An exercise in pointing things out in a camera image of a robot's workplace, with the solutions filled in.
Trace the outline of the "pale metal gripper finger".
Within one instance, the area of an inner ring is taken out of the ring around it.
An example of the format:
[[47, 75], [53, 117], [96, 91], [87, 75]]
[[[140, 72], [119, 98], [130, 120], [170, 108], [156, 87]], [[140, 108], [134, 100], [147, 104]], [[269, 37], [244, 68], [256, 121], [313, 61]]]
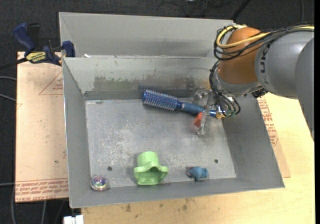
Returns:
[[196, 90], [192, 102], [204, 109], [212, 108], [212, 90], [200, 87]]
[[201, 112], [196, 116], [196, 127], [197, 135], [204, 135], [205, 134], [205, 124], [207, 120], [208, 114], [206, 112]]

